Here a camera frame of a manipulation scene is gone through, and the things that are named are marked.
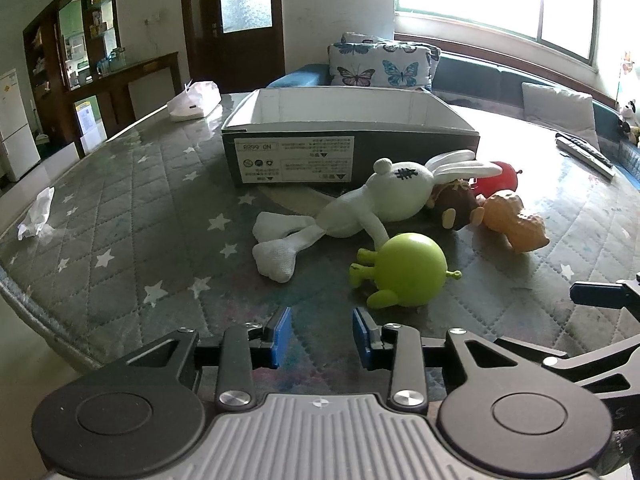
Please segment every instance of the red toy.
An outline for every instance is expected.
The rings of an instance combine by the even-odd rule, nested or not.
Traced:
[[[502,174],[476,178],[476,181],[471,185],[475,196],[481,194],[484,195],[485,198],[489,198],[496,191],[503,189],[516,191],[518,189],[518,174],[522,173],[522,170],[516,171],[511,164],[507,164],[506,162],[493,161],[493,163],[502,168]]]

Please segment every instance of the white plastic bag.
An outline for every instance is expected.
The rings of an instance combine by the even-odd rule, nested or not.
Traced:
[[[29,236],[37,236],[49,220],[54,188],[47,187],[38,193],[36,201],[27,211],[27,216],[18,225],[18,240]]]
[[[189,121],[208,116],[220,103],[220,90],[213,81],[198,81],[184,86],[184,91],[166,105],[172,121]]]

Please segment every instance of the open box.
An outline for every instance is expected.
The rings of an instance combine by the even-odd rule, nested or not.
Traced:
[[[249,94],[222,125],[236,185],[363,184],[373,163],[478,149],[480,135],[427,92],[306,86]]]

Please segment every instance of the green ball toy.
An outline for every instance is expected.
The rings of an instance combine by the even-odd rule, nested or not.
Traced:
[[[435,298],[447,278],[459,280],[459,270],[447,270],[442,249],[417,233],[396,235],[379,251],[358,250],[358,263],[349,269],[351,286],[373,280],[378,291],[367,299],[369,308],[421,306]]]

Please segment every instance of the brown plush toy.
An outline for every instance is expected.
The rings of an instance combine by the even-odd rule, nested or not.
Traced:
[[[469,183],[462,179],[435,186],[427,208],[442,227],[456,231],[465,225],[480,225],[484,216],[484,208],[476,202]]]
[[[520,197],[508,189],[486,199],[482,221],[492,231],[505,234],[517,253],[535,251],[549,243],[542,217],[527,212]]]

